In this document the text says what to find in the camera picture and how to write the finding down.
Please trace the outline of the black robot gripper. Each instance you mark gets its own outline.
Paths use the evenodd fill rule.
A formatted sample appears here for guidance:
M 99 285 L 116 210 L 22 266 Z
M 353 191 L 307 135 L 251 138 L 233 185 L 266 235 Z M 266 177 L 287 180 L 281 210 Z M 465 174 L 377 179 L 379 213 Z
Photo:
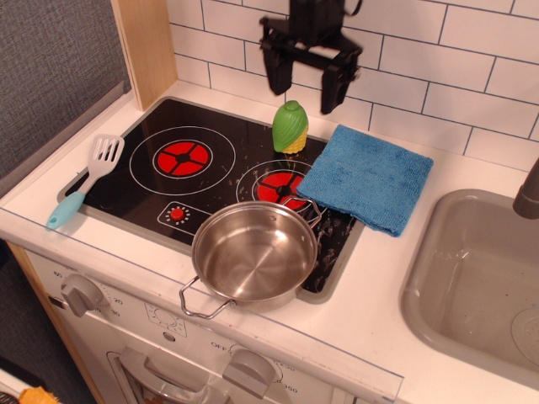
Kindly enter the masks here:
M 344 1 L 290 1 L 286 19 L 263 17 L 260 41 L 269 87 L 275 95 L 291 87 L 293 64 L 298 61 L 323 70 L 321 113 L 330 114 L 344 102 L 355 80 L 362 48 L 347 38 L 342 28 L 346 17 L 355 16 Z

